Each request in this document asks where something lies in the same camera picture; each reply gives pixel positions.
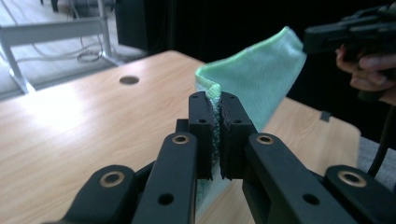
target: chair leg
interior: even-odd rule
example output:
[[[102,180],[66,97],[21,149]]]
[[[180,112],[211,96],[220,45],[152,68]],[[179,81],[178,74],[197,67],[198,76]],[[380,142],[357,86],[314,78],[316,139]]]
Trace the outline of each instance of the chair leg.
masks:
[[[52,10],[58,12],[58,0],[50,0],[50,4],[52,5]]]

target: brass insert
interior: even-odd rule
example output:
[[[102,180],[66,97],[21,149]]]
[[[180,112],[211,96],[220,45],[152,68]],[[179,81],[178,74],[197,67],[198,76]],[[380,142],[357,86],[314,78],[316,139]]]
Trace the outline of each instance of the brass insert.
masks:
[[[174,142],[175,144],[186,144],[190,141],[190,138],[186,135],[177,135],[175,137],[172,138],[172,142]]]
[[[338,178],[344,183],[356,188],[364,188],[367,186],[367,181],[363,177],[350,171],[338,172]]]
[[[113,188],[122,183],[125,175],[121,171],[112,171],[100,178],[100,185],[104,188]]]
[[[261,144],[272,145],[274,143],[274,139],[268,135],[260,135],[257,137],[257,141]]]

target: gray carpet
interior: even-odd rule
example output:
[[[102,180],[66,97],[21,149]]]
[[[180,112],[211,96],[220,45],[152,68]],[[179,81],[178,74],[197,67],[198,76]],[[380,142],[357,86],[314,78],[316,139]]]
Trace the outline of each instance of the gray carpet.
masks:
[[[367,172],[375,157],[376,150],[378,149],[378,143],[362,137],[360,144],[361,146],[359,151],[358,168]],[[396,184],[395,171],[396,151],[390,148],[388,149],[387,156],[385,157],[375,179],[387,187],[390,191],[393,191],[393,188]]]

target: mounting hole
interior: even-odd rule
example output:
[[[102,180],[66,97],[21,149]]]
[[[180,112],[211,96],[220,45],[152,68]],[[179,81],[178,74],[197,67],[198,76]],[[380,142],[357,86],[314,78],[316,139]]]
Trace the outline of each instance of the mounting hole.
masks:
[[[340,178],[344,183],[356,188],[364,188],[367,186],[366,180],[361,177],[361,175],[355,174],[350,171],[338,172],[338,178]]]
[[[274,139],[267,135],[260,135],[257,137],[257,141],[261,144],[271,145],[274,143]]]
[[[158,197],[158,203],[162,204],[162,205],[168,205],[170,203],[172,203],[174,200],[174,196],[170,193],[165,193],[160,195],[160,197]]]
[[[120,78],[120,83],[124,85],[134,85],[139,82],[139,78],[135,76],[126,76]]]
[[[113,188],[122,183],[125,175],[121,171],[108,172],[100,178],[100,185],[104,188]]]
[[[303,199],[304,199],[304,201],[306,201],[307,203],[310,203],[312,205],[320,204],[320,200],[318,199],[318,197],[313,194],[305,194],[305,195],[303,195]]]
[[[190,141],[190,138],[186,135],[178,135],[172,138],[172,142],[175,144],[186,144]]]

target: round hole in table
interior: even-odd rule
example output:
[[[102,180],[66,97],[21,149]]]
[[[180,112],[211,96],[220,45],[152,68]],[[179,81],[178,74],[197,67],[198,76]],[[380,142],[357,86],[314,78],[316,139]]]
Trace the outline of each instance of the round hole in table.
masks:
[[[139,82],[139,77],[125,76],[120,78],[120,83],[124,85],[134,85]]]

